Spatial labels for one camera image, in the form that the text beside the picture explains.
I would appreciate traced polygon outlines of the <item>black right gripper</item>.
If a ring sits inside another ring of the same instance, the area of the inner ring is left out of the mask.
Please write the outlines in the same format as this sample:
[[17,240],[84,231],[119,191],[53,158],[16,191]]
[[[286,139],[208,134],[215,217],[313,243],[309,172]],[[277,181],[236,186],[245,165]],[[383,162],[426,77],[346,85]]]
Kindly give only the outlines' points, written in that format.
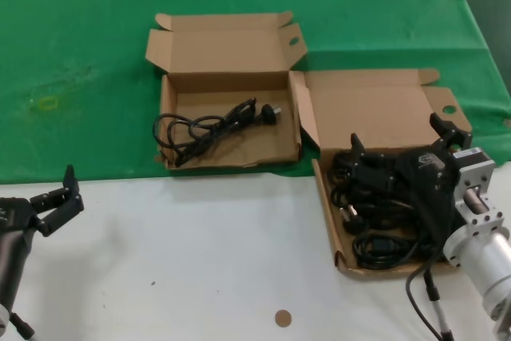
[[469,149],[472,134],[436,113],[430,115],[430,126],[438,135],[433,144],[407,149],[397,156],[367,151],[352,133],[351,179],[380,192],[394,192],[396,171],[435,244],[442,246],[453,231],[456,216],[452,148]]

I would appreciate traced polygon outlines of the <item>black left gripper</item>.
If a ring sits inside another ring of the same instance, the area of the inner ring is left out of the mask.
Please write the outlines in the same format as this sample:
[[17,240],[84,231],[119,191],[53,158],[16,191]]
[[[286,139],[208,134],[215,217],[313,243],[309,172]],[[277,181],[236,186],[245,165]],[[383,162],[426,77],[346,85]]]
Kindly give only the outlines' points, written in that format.
[[1,305],[13,306],[23,269],[31,252],[34,217],[52,210],[38,221],[38,231],[51,236],[84,210],[74,168],[68,165],[60,188],[30,198],[1,199]]

